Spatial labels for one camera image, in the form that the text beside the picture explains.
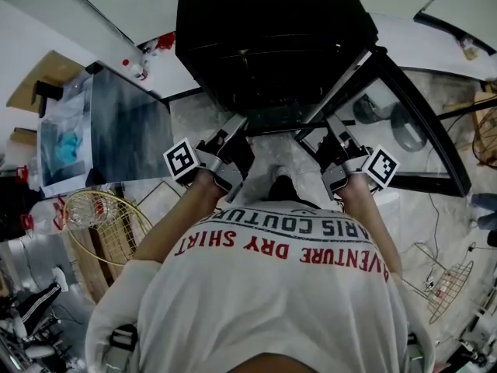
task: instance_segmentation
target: plastic bag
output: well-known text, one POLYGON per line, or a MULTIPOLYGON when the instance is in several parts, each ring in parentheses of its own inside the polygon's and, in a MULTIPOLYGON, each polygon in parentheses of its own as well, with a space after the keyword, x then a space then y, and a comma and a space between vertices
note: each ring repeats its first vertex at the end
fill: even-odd
POLYGON ((84 107, 85 93, 82 92, 68 101, 59 102, 42 119, 40 152, 45 163, 43 170, 48 175, 45 183, 50 183, 49 179, 58 182, 61 178, 74 176, 75 169, 84 167, 81 148, 84 107))
POLYGON ((27 164, 28 168, 28 187, 38 192, 40 190, 40 176, 38 176, 38 160, 33 156, 27 164))
POLYGON ((32 229, 39 235, 55 235, 64 229, 64 206, 62 197, 46 199, 36 203, 30 211, 26 229, 32 229))

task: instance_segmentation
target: plastic bottle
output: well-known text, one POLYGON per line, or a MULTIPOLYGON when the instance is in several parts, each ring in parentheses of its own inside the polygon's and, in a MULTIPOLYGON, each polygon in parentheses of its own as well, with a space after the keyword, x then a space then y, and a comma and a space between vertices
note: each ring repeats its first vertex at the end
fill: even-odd
POLYGON ((130 62, 129 59, 123 61, 123 65, 130 71, 131 75, 138 80, 145 80, 148 76, 148 72, 143 66, 137 63, 130 62))

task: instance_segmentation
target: wire rack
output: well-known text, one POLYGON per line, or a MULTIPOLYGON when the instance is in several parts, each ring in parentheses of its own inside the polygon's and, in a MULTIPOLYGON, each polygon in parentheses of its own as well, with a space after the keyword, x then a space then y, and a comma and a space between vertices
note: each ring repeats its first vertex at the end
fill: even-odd
POLYGON ((447 269, 432 256, 430 256, 425 250, 423 250, 418 244, 415 244, 418 249, 425 253, 436 265, 443 269, 442 276, 436 282, 435 286, 429 291, 422 291, 418 289, 413 284, 404 280, 414 292, 423 297, 428 302, 428 310, 431 312, 432 316, 429 319, 429 324, 434 323, 442 314, 449 308, 450 304, 454 301, 457 295, 461 292, 464 284, 469 278, 469 274, 473 269, 473 261, 466 264, 456 264, 451 268, 447 269))
POLYGON ((135 206, 111 193, 83 190, 64 206, 64 222, 71 238, 96 259, 123 266, 151 229, 135 206))

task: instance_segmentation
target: forearm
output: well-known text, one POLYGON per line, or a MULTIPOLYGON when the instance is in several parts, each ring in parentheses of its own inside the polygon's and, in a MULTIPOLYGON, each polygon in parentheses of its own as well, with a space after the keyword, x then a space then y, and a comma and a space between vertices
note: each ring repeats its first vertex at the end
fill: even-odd
POLYGON ((214 182, 196 179, 171 211, 144 237, 134 259, 163 263, 181 236, 214 212, 221 195, 213 187, 216 187, 214 182))
POLYGON ((355 218, 371 234, 390 272, 402 275, 401 259, 397 247, 383 223, 369 188, 344 195, 345 212, 355 218))

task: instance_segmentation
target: white sneaker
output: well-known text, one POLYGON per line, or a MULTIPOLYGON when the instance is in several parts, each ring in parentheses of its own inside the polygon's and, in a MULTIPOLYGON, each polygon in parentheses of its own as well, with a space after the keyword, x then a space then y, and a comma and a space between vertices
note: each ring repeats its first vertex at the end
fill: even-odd
POLYGON ((17 311, 14 312, 14 316, 12 318, 0 320, 0 328, 8 333, 15 334, 21 339, 28 336, 23 320, 17 311))
POLYGON ((290 177, 292 183, 294 182, 294 178, 292 177, 292 173, 286 166, 278 165, 274 166, 271 171, 271 180, 273 183, 278 179, 279 176, 287 176, 290 177))
POLYGON ((470 218, 469 219, 469 228, 470 229, 478 228, 478 219, 470 218))
POLYGON ((65 275, 62 269, 59 267, 52 268, 52 274, 54 275, 55 283, 57 283, 61 287, 61 290, 68 291, 68 282, 65 279, 65 275))

